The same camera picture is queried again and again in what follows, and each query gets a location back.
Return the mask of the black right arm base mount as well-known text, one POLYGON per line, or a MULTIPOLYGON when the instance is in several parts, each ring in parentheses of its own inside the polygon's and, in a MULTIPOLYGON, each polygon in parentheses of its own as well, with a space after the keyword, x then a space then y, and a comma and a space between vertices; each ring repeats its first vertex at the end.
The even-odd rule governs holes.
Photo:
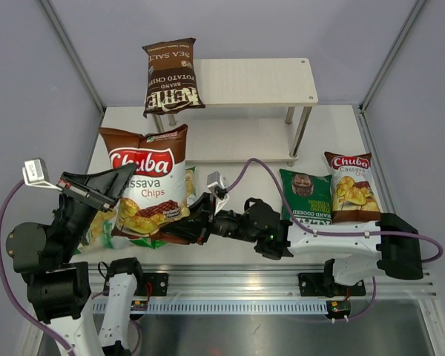
POLYGON ((321 272, 303 272, 297 275, 300 295, 302 297, 363 297, 366 288, 363 281, 352 286, 338 284, 332 277, 325 277, 321 272))

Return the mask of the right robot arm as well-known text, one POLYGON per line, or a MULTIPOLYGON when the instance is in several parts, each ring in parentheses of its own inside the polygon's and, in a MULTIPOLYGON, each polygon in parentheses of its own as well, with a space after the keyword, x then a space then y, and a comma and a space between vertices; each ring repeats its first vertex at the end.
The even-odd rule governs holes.
POLYGON ((387 276, 397 280, 423 277, 419 235, 395 214, 353 225, 306 226, 284 220, 259 198, 245 201, 244 211, 217 210, 216 197, 204 193, 190 214, 164 225, 157 236, 167 243, 202 245, 212 235, 251 243, 270 260, 308 254, 329 254, 323 271, 309 278, 314 294, 334 297, 359 281, 387 276))

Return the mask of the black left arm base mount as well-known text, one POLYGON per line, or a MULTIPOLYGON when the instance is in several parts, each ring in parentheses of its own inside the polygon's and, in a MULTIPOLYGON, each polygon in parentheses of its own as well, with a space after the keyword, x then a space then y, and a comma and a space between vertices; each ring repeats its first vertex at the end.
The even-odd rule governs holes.
POLYGON ((134 293, 138 297, 165 297, 168 293, 168 273, 151 272, 144 273, 137 278, 137 287, 134 293))

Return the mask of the brown Chuba bag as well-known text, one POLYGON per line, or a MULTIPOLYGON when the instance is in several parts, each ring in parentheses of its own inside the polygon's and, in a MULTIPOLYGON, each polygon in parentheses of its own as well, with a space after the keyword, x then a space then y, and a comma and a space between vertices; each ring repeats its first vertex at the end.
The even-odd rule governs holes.
POLYGON ((112 235, 137 240, 190 214, 185 180, 188 126, 148 134, 100 128, 112 168, 135 164, 112 235))
POLYGON ((343 155, 329 151, 324 157, 332 175, 332 222, 369 222, 380 219, 374 193, 372 154, 343 155))

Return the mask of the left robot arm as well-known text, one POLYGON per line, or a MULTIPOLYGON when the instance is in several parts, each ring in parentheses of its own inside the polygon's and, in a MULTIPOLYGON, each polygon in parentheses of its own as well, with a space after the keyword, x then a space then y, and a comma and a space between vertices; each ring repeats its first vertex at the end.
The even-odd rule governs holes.
POLYGON ((27 285, 29 314, 4 288, 16 309, 33 325, 61 346, 63 355, 130 355, 128 325, 131 301, 145 287, 145 276, 137 258, 113 261, 108 267, 108 301, 101 329, 93 319, 93 298, 88 263, 70 260, 98 212, 116 206, 136 164, 97 174, 64 172, 57 184, 49 180, 45 162, 32 159, 22 169, 23 185, 59 191, 59 207, 50 225, 24 222, 7 236, 5 247, 14 272, 27 285))

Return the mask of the brown Kettle sea salt bag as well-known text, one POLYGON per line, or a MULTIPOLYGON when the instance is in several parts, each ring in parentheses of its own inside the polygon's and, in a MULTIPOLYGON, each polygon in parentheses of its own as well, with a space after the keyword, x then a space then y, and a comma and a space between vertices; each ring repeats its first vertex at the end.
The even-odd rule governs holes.
POLYGON ((189 37, 142 47, 148 55, 144 116, 205 107, 194 68, 195 42, 195 38, 189 37))

